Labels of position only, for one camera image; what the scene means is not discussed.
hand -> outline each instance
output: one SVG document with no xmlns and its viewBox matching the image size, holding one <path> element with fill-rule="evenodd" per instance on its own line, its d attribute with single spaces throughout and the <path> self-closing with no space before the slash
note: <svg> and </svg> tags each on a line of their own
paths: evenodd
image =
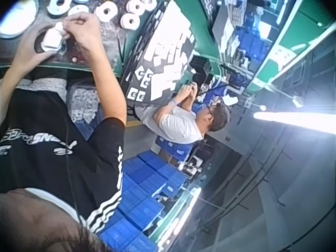
<svg viewBox="0 0 336 252">
<path fill-rule="evenodd" d="M 40 54 L 35 52 L 36 38 L 52 26 L 52 24 L 33 26 L 22 35 L 11 66 L 13 72 L 20 78 L 27 75 L 42 61 L 57 53 L 56 51 L 47 51 Z"/>
<path fill-rule="evenodd" d="M 97 50 L 102 46 L 100 21 L 95 14 L 80 12 L 68 16 L 63 20 L 63 28 L 87 51 Z"/>
<path fill-rule="evenodd" d="M 189 98 L 192 99 L 193 101 L 196 99 L 197 96 L 197 84 L 195 82 L 190 83 L 191 86 L 191 92 L 189 94 Z"/>
<path fill-rule="evenodd" d="M 185 98 L 187 98 L 192 91 L 192 87 L 190 85 L 183 85 L 176 95 L 176 101 L 178 103 L 182 102 Z"/>
</svg>

black t-shirt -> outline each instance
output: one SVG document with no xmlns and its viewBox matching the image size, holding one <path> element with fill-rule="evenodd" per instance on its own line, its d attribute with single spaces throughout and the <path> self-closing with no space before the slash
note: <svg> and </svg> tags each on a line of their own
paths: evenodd
<svg viewBox="0 0 336 252">
<path fill-rule="evenodd" d="M 102 230 L 121 201 L 124 131 L 107 118 L 85 141 L 57 93 L 16 89 L 0 131 L 1 193 L 34 188 L 76 202 L 87 227 Z"/>
</svg>

dark hair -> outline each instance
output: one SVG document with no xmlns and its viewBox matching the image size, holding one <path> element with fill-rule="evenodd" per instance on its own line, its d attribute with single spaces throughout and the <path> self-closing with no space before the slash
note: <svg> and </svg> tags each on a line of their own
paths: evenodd
<svg viewBox="0 0 336 252">
<path fill-rule="evenodd" d="M 212 109 L 212 115 L 214 120 L 209 126 L 209 131 L 221 130 L 230 120 L 230 112 L 223 103 L 217 103 L 216 107 Z"/>
<path fill-rule="evenodd" d="M 63 244 L 64 251 L 66 252 L 113 252 L 103 241 L 98 238 L 90 238 L 93 233 L 89 232 L 84 227 L 78 227 L 79 237 L 67 236 L 67 237 L 47 237 L 42 244 L 37 244 L 34 240 L 27 245 L 27 248 L 22 252 L 46 252 L 55 243 Z M 6 252 L 18 252 L 14 250 L 11 242 L 3 234 L 0 238 L 1 248 L 5 248 Z"/>
</svg>

sleeve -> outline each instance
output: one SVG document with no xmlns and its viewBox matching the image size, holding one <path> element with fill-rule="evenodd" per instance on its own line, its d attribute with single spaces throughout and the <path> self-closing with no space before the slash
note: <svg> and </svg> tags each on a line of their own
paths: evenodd
<svg viewBox="0 0 336 252">
<path fill-rule="evenodd" d="M 102 160 L 118 165 L 124 148 L 125 125 L 117 118 L 104 119 L 88 140 L 89 145 Z"/>
<path fill-rule="evenodd" d="M 171 139 L 187 141 L 193 131 L 187 119 L 174 114 L 164 114 L 159 123 L 160 129 Z"/>
<path fill-rule="evenodd" d="M 100 184 L 96 185 L 96 189 L 98 188 L 96 200 L 99 207 L 87 219 L 87 226 L 93 233 L 104 229 L 121 201 L 124 133 L 125 125 L 119 119 L 106 118 L 97 126 L 88 140 L 98 156 L 98 162 L 115 168 L 112 177 L 106 173 L 100 174 Z"/>
</svg>

white t-shirt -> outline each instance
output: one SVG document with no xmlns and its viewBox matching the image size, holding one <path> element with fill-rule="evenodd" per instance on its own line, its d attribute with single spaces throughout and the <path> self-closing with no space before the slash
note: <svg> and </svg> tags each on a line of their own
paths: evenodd
<svg viewBox="0 0 336 252">
<path fill-rule="evenodd" d="M 158 107 L 136 107 L 135 113 L 150 130 L 164 139 L 180 144 L 194 143 L 203 139 L 196 124 L 196 114 L 175 106 L 170 114 L 165 114 L 160 120 L 160 126 L 154 121 Z"/>
</svg>

